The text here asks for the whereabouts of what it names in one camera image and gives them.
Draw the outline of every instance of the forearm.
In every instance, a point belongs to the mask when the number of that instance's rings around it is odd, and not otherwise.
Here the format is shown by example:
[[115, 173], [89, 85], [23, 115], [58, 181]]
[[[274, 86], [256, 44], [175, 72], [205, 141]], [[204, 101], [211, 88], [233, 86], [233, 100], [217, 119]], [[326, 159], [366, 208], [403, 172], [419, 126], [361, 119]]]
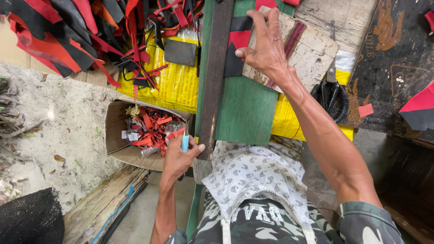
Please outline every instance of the forearm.
[[310, 95], [293, 68], [278, 72], [285, 93], [321, 170], [336, 191], [338, 203], [366, 201], [381, 207], [372, 176], [354, 144]]
[[176, 229], [175, 212], [175, 182], [166, 179], [163, 174], [160, 182], [157, 209], [155, 210], [155, 223], [152, 229], [151, 244], [162, 244]]

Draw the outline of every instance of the hand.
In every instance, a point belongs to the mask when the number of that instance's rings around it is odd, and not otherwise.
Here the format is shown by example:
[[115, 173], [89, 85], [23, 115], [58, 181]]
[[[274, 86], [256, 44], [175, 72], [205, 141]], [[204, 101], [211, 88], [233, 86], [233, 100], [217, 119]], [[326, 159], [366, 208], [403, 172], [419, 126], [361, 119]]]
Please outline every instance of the hand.
[[175, 137], [175, 139], [170, 141], [167, 147], [160, 184], [174, 184], [176, 180], [187, 171], [194, 158], [205, 149], [205, 145], [197, 145], [194, 142], [194, 138], [190, 136], [190, 140], [188, 141], [190, 149], [186, 153], [182, 152], [182, 136], [181, 134]]
[[288, 64], [283, 51], [282, 34], [279, 26], [279, 10], [273, 8], [264, 13], [247, 11], [256, 28], [255, 49], [243, 47], [235, 51], [237, 57], [245, 57], [245, 62], [279, 85], [281, 73], [287, 71]]

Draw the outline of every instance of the fingernail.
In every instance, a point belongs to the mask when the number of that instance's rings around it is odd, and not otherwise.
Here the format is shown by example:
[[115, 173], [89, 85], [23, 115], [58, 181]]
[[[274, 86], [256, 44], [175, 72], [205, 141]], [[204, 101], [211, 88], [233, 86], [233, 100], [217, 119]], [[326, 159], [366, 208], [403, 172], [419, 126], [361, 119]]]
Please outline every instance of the fingernail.
[[240, 58], [243, 56], [243, 52], [240, 49], [238, 49], [237, 51], [235, 51], [235, 56]]
[[204, 145], [204, 144], [200, 144], [200, 145], [199, 145], [199, 150], [200, 150], [200, 151], [205, 150], [205, 145]]

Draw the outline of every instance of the white patterned cloth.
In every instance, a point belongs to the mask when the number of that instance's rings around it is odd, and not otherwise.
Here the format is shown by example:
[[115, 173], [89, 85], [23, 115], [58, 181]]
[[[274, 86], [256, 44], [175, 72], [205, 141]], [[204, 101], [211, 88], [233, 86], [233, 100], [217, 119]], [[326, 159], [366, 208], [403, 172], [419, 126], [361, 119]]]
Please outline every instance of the white patterned cloth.
[[212, 173], [202, 183], [220, 207], [223, 243], [230, 243], [230, 218], [235, 209], [259, 194], [282, 204], [301, 226], [306, 242], [315, 243], [307, 187], [301, 181], [302, 151], [300, 141], [278, 136], [272, 136], [268, 147], [217, 141]]

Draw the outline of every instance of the concrete floor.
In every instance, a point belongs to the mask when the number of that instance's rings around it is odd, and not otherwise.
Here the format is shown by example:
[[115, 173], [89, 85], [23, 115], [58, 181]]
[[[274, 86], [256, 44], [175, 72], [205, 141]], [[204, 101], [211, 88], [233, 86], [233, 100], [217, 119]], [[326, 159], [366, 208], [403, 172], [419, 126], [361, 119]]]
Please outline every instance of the concrete floor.
[[[390, 163], [388, 155], [393, 152], [393, 143], [386, 142], [388, 138], [384, 133], [359, 130], [354, 137], [354, 144], [361, 153], [373, 176], [378, 183], [386, 173]], [[324, 174], [319, 169], [307, 143], [301, 161], [306, 170], [303, 182], [308, 186], [308, 199], [317, 207], [325, 210], [335, 210], [338, 205], [335, 191], [330, 186]], [[155, 208], [158, 200], [158, 183], [161, 174], [153, 172], [148, 179], [149, 185], [131, 204], [130, 211], [118, 226], [108, 243], [135, 244], [149, 243], [152, 226], [155, 218]], [[193, 197], [195, 182], [185, 177], [176, 187], [176, 213], [177, 225], [186, 229], [190, 205]]]

